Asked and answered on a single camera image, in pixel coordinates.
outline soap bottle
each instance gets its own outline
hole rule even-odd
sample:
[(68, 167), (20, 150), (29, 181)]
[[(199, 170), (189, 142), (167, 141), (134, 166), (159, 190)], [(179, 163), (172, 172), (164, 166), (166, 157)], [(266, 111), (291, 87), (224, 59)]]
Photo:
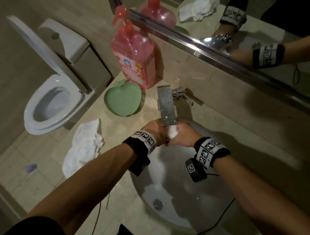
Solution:
[(137, 83), (141, 88), (149, 89), (154, 85), (155, 59), (154, 42), (134, 29), (127, 19), (128, 9), (124, 5), (116, 8), (113, 25), (119, 19), (119, 28), (114, 32), (110, 46), (120, 64), (126, 79)]
[(152, 20), (174, 28), (176, 25), (176, 16), (169, 9), (160, 5), (160, 0), (148, 0), (138, 9), (141, 14), (150, 17)]

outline white sink basin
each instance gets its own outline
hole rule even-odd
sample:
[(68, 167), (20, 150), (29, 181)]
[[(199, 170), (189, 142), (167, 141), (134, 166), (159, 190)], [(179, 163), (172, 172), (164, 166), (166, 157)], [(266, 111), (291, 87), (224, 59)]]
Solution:
[[(261, 46), (264, 46), (275, 43), (276, 41), (265, 34), (239, 31), (233, 37), (233, 44), (229, 52), (235, 49), (249, 51), (252, 49), (252, 45), (257, 42), (260, 42)], [(274, 68), (260, 69), (260, 71), (293, 87), (299, 93), (310, 97), (310, 62), (299, 63), (298, 66), (300, 70), (300, 81), (295, 86), (293, 84), (295, 65), (285, 64)]]
[[(185, 122), (190, 123), (202, 135), (212, 136), (220, 141), (199, 124)], [(185, 161), (194, 154), (194, 148), (179, 145), (157, 147), (150, 155), (150, 165), (139, 177), (132, 175), (132, 180), (138, 194), (162, 218), (175, 225), (201, 232), (218, 221), (233, 196), (218, 176), (209, 175), (206, 180), (198, 183), (192, 181)], [(216, 171), (209, 168), (208, 173), (216, 174)], [(237, 203), (234, 202), (219, 224), (229, 219), (236, 207)], [(214, 232), (213, 234), (229, 234), (220, 225)]]

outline toilet seat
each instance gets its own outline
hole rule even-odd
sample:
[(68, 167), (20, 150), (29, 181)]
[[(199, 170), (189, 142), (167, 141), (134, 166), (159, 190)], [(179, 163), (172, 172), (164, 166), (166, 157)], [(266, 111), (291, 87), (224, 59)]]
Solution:
[(50, 76), (32, 95), (24, 111), (28, 132), (51, 128), (83, 102), (84, 95), (65, 74)]

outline toilet tank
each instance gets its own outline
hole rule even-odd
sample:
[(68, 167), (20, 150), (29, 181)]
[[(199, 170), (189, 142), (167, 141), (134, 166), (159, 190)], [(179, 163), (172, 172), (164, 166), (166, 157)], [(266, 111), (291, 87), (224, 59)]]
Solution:
[(86, 38), (52, 19), (44, 21), (37, 34), (75, 73), (87, 93), (104, 90), (111, 75)]

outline toilet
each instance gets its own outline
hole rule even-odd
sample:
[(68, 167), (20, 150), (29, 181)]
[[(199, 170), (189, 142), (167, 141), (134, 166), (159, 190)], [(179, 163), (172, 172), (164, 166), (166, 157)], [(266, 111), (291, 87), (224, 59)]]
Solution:
[(55, 74), (46, 78), (26, 105), (26, 131), (41, 135), (68, 122), (77, 122), (111, 79), (90, 43), (52, 19), (47, 19), (34, 32), (17, 17), (7, 18), (22, 38), (55, 71)]

